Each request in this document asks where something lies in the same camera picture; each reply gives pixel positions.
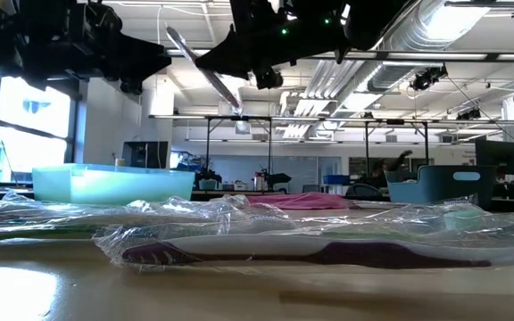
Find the light blue plastic bin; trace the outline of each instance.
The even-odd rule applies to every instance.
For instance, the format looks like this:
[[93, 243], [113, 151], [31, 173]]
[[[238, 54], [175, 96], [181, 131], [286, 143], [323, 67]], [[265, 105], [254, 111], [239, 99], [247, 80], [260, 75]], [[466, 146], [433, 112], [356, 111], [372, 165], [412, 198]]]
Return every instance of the light blue plastic bin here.
[[136, 200], [189, 200], [195, 173], [106, 165], [65, 164], [33, 169], [38, 201], [124, 205]]
[[491, 205], [493, 166], [422, 166], [418, 181], [403, 183], [402, 172], [386, 173], [392, 202], [427, 204], [477, 194], [479, 206]]

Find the plastic bag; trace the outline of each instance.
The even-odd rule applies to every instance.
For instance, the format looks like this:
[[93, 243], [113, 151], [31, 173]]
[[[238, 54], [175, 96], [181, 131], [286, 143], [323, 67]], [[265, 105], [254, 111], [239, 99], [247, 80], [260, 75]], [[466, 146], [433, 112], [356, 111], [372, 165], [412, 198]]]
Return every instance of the plastic bag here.
[[468, 202], [408, 205], [363, 218], [260, 218], [270, 229], [247, 228], [257, 222], [251, 218], [231, 219], [224, 233], [167, 238], [158, 226], [111, 226], [95, 241], [114, 264], [141, 271], [258, 262], [371, 268], [514, 265], [514, 214], [488, 213]]
[[[94, 206], [36, 202], [9, 193], [0, 201], [0, 240], [13, 237], [90, 238], [107, 226], [117, 225], [125, 228], [156, 226], [149, 228], [156, 229], [161, 238], [294, 228], [279, 209], [254, 207], [246, 200], [234, 200], [189, 202], [170, 198], [166, 202], [135, 201], [126, 206]], [[263, 215], [270, 219], [260, 219]], [[231, 226], [231, 219], [243, 223]]]

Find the ceiling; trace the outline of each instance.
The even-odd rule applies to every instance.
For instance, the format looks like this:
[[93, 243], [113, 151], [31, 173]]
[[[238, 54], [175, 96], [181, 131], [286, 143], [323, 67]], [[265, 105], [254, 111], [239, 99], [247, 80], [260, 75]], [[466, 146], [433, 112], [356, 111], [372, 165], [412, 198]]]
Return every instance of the ceiling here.
[[[214, 47], [222, 41], [232, 23], [228, 1], [222, 0], [204, 4], [183, 0], [174, 0], [171, 3], [163, 1], [161, 2], [165, 4], [163, 7], [136, 6], [132, 5], [133, 0], [123, 3], [104, 0], [104, 3], [111, 5], [122, 18], [123, 33], [152, 42], [160, 41], [168, 48], [174, 46], [165, 35], [165, 24], [176, 29], [190, 47], [200, 49]], [[510, 12], [491, 11], [447, 50], [514, 51], [514, 19], [510, 14], [507, 17], [494, 17], [501, 13]], [[159, 39], [158, 24], [161, 31]], [[246, 81], [240, 89], [241, 98], [245, 102], [278, 103], [283, 91], [303, 90], [307, 87], [318, 63], [319, 61], [315, 60], [300, 60], [294, 67], [289, 67], [288, 64], [277, 66], [276, 69], [279, 69], [284, 76], [284, 87], [257, 90], [254, 81]], [[480, 101], [482, 109], [493, 117], [500, 115], [501, 98], [511, 95], [512, 91], [496, 88], [514, 88], [511, 86], [514, 84], [514, 63], [447, 63], [446, 67], [450, 78], [457, 86], [449, 79], [443, 79], [430, 91], [419, 93], [414, 99], [413, 93], [407, 90], [409, 82], [401, 83], [394, 90], [396, 93], [384, 95], [377, 102], [379, 108], [373, 111], [375, 116], [382, 118], [441, 117], [446, 111], [453, 111], [452, 108], [467, 102], [467, 97], [483, 97]], [[174, 58], [172, 65], [158, 77], [158, 83], [168, 79], [175, 86], [175, 105], [178, 109], [189, 108], [188, 110], [191, 111], [192, 107], [199, 106], [207, 111], [207, 107], [215, 107], [219, 103], [220, 98], [215, 90], [190, 61]]]

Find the table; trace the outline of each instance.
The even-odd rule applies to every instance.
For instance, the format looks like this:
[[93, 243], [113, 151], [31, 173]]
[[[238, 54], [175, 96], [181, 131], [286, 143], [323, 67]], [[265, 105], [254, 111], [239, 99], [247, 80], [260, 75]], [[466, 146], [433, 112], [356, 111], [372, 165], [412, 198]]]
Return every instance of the table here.
[[496, 184], [494, 189], [510, 200], [514, 200], [514, 183]]
[[139, 275], [112, 266], [88, 241], [0, 243], [0, 320], [39, 319], [514, 320], [514, 267]]

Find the window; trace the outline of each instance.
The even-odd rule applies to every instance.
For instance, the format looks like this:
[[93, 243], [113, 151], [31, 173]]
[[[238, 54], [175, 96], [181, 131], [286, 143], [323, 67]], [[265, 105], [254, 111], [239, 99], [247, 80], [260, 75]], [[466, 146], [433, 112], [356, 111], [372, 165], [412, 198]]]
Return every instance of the window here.
[[70, 98], [48, 87], [29, 86], [21, 78], [3, 78], [0, 120], [66, 137], [69, 134]]
[[[77, 82], [61, 83], [76, 92]], [[36, 167], [63, 164], [74, 144], [75, 103], [51, 87], [0, 79], [0, 183], [31, 183]]]
[[0, 128], [0, 182], [31, 183], [33, 168], [64, 163], [67, 143], [13, 128]]

